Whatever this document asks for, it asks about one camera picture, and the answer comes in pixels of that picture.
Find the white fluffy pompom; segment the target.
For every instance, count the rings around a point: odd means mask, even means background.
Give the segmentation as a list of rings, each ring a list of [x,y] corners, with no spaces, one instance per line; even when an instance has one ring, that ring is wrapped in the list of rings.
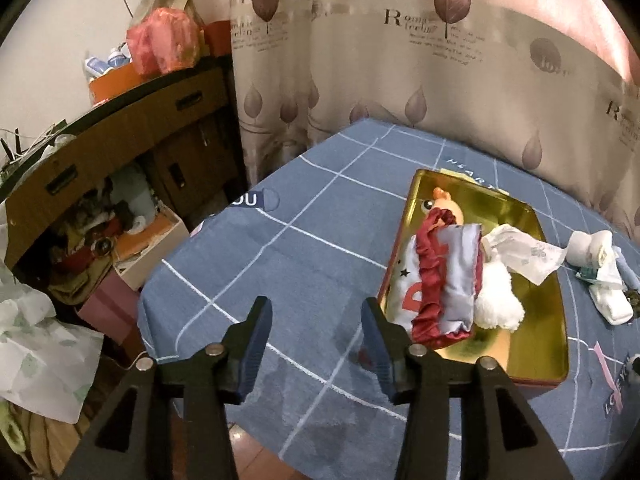
[[[483,330],[501,328],[515,332],[525,318],[525,310],[514,295],[512,278],[499,260],[483,266],[483,283],[474,306],[474,323]]]

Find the red white ruffled garment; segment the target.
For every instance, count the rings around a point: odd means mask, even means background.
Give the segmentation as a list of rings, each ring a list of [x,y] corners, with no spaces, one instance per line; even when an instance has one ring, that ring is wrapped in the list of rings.
[[[480,234],[478,224],[459,224],[434,207],[399,248],[385,314],[412,341],[437,350],[471,335],[483,277]]]

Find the white socks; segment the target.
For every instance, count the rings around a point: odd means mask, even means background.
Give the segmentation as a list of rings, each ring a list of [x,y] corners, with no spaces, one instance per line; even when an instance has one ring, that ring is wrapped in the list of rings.
[[[593,284],[589,286],[589,293],[596,309],[608,324],[619,326],[634,317],[634,309],[621,289]]]

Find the wet wipes pack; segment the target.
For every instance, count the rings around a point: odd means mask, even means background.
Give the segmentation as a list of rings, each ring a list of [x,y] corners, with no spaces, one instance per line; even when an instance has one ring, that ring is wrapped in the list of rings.
[[[589,283],[612,289],[625,289],[625,284],[617,270],[617,266],[602,266],[599,269],[581,268],[576,273],[576,278]]]

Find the white floral mesh cloth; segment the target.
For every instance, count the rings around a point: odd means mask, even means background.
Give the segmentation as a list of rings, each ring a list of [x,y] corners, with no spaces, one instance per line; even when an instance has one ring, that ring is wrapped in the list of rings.
[[[489,261],[500,261],[510,272],[536,286],[558,270],[566,257],[565,249],[537,240],[510,224],[496,226],[480,242]]]

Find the black gold patterned scarf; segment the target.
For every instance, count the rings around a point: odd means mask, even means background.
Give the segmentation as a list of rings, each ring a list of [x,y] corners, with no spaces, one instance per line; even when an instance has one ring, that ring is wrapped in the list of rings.
[[[629,289],[626,290],[625,297],[634,311],[634,318],[640,318],[640,292]]]

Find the light blue towel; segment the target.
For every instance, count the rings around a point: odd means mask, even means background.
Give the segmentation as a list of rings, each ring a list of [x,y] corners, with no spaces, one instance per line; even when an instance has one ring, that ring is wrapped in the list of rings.
[[[629,264],[624,257],[622,250],[618,246],[613,247],[615,252],[615,262],[617,266],[618,273],[622,278],[624,284],[626,285],[628,290],[634,290],[635,292],[640,292],[640,280],[636,272],[631,269]]]

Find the small white printed sock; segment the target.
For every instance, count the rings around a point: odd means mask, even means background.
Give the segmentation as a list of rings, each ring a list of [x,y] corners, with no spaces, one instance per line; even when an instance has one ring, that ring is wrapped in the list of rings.
[[[574,231],[568,240],[566,261],[578,271],[581,268],[616,266],[613,233],[609,230],[593,234]]]

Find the orange rubber pig toy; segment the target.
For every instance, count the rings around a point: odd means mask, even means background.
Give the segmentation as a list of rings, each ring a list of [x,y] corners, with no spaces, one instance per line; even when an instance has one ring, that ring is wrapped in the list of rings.
[[[439,210],[449,210],[454,216],[458,226],[464,225],[464,215],[460,206],[452,199],[451,194],[443,188],[434,188],[432,198],[424,200],[421,210],[424,214],[429,214],[433,208]]]

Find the pink box on floor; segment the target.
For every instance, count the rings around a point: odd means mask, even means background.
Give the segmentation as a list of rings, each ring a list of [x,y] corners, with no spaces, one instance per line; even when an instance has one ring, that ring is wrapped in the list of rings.
[[[137,324],[139,297],[136,290],[111,270],[81,306],[78,315],[133,359],[145,350]]]

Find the white cardboard box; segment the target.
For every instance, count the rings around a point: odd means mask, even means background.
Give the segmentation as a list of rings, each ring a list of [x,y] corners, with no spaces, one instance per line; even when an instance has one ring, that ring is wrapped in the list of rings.
[[[139,290],[154,268],[189,237],[182,219],[159,204],[154,220],[136,234],[122,233],[116,240],[113,266],[132,289]]]

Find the blue checked bed sheet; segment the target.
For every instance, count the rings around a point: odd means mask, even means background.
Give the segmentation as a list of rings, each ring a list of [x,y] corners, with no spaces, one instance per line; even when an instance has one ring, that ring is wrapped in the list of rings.
[[[260,209],[204,221],[146,282],[149,354],[185,359],[259,296],[273,326],[256,386],[229,419],[313,479],[390,479],[406,411],[358,362],[360,307],[380,288],[416,170],[462,169],[534,208],[551,244],[608,225],[551,184],[429,133],[357,122],[265,178]]]

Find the orange box on cabinet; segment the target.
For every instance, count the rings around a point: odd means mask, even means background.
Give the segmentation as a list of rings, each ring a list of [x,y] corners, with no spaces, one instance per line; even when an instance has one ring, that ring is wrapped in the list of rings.
[[[88,84],[92,105],[98,105],[113,99],[115,96],[140,86],[146,81],[145,76],[139,75],[134,64],[128,63],[119,68],[112,68],[105,75],[93,79]]]

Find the beige leaf print curtain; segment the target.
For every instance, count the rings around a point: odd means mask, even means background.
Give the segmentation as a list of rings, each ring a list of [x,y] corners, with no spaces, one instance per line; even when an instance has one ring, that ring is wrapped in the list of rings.
[[[639,55],[603,0],[141,0],[225,21],[258,182],[363,118],[497,155],[639,235]]]

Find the red plastic bag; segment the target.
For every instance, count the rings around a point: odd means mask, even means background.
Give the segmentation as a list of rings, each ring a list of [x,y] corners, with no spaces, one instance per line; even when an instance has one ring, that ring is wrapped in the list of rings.
[[[134,70],[142,77],[186,70],[201,57],[200,29],[179,9],[155,9],[127,30],[126,43]]]

